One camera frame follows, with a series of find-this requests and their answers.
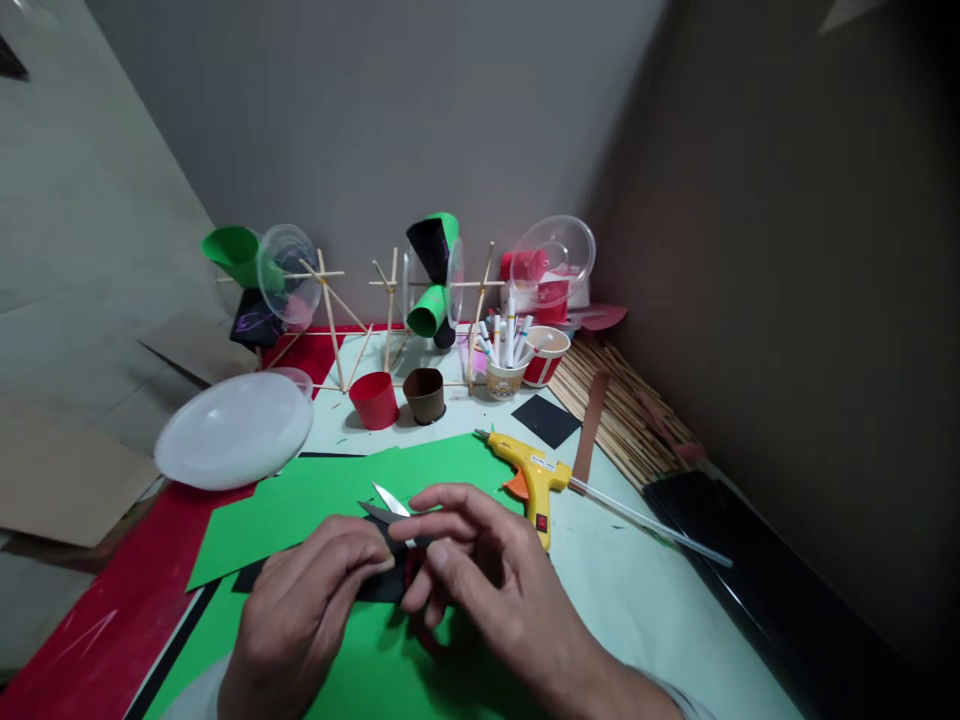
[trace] scissor blade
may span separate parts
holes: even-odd
[[[392,525],[397,520],[403,520],[407,517],[406,515],[398,515],[397,513],[390,512],[389,510],[378,508],[376,505],[371,505],[370,503],[360,502],[359,505],[368,513],[373,515],[377,520],[380,522],[385,522],[387,525]]]
[[[407,510],[403,503],[397,500],[393,493],[391,493],[386,488],[382,488],[376,483],[372,483],[373,489],[377,491],[377,494],[380,496],[380,499],[383,500],[383,504],[390,508],[397,515],[403,515],[404,517],[410,517],[410,511]]]

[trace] bundle of bamboo sticks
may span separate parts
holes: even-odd
[[[550,390],[568,411],[582,418],[590,383],[601,368],[610,374],[610,384],[597,430],[600,449],[638,490],[681,470],[682,460],[647,421],[649,414],[639,393],[652,400],[675,444],[696,442],[693,433],[612,345],[578,335],[550,380]]]

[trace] sleeve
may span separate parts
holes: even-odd
[[[683,720],[715,720],[713,713],[707,710],[692,697],[684,693],[682,690],[674,687],[670,683],[665,683],[660,678],[654,677],[650,673],[646,673],[643,670],[638,668],[634,668],[634,670],[643,675],[645,678],[647,678],[647,680],[654,683],[657,687],[670,696],[670,699],[676,703],[678,708],[680,708],[680,712],[683,714]]]
[[[164,720],[217,720],[217,695],[230,655],[218,660],[184,688],[164,713]]]

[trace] brown cup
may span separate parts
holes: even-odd
[[[436,368],[417,368],[403,381],[403,394],[410,403],[418,425],[429,425],[443,417],[443,374]]]

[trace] hand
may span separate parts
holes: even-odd
[[[218,716],[303,717],[340,650],[357,591],[393,564],[373,523],[338,515],[267,560],[243,606]]]
[[[390,526],[399,542],[437,538],[404,610],[426,608],[432,628],[457,602],[554,717],[680,718],[666,693],[590,634],[529,521],[472,485],[435,485],[410,500],[417,511],[437,506]]]

